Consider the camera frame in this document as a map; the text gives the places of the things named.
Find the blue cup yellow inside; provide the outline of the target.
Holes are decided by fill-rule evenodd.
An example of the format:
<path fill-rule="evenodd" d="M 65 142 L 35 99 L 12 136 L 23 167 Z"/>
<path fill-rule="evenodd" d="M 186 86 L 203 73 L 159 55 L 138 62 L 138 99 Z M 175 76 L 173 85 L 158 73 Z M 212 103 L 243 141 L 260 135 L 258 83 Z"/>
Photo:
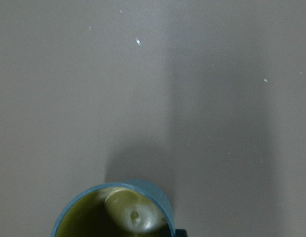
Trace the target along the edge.
<path fill-rule="evenodd" d="M 94 186 L 59 215 L 53 237 L 186 237 L 174 226 L 171 203 L 155 184 L 127 180 Z"/>

